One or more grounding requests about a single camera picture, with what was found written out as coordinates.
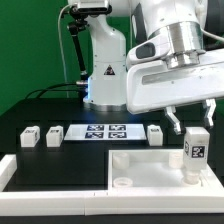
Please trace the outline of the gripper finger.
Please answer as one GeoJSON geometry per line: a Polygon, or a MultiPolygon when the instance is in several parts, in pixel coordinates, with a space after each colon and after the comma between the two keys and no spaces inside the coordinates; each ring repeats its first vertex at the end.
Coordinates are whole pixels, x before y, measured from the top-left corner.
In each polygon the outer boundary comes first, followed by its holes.
{"type": "Polygon", "coordinates": [[[203,108],[205,109],[204,123],[207,129],[214,126],[213,115],[216,109],[216,101],[214,99],[206,99],[203,101],[203,108]]]}
{"type": "Polygon", "coordinates": [[[173,125],[173,129],[176,135],[180,135],[182,133],[181,131],[181,125],[178,118],[175,116],[176,108],[174,106],[168,106],[164,109],[166,118],[171,122],[173,125]]]}

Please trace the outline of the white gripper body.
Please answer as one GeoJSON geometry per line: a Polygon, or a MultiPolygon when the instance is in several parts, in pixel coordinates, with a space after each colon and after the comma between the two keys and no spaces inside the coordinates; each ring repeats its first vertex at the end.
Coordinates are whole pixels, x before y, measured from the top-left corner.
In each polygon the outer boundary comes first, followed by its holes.
{"type": "Polygon", "coordinates": [[[162,60],[133,66],[127,74],[126,105],[132,114],[224,98],[224,49],[209,51],[200,63],[168,69],[162,60]]]}

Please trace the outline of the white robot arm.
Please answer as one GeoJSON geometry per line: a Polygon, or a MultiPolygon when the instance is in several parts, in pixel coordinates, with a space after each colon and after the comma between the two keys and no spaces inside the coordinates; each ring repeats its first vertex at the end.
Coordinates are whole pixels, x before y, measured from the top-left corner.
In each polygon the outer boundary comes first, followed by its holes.
{"type": "Polygon", "coordinates": [[[68,0],[70,15],[89,26],[94,71],[84,105],[133,114],[163,109],[181,132],[178,106],[201,102],[213,126],[224,97],[224,49],[203,47],[208,0],[68,0]]]}

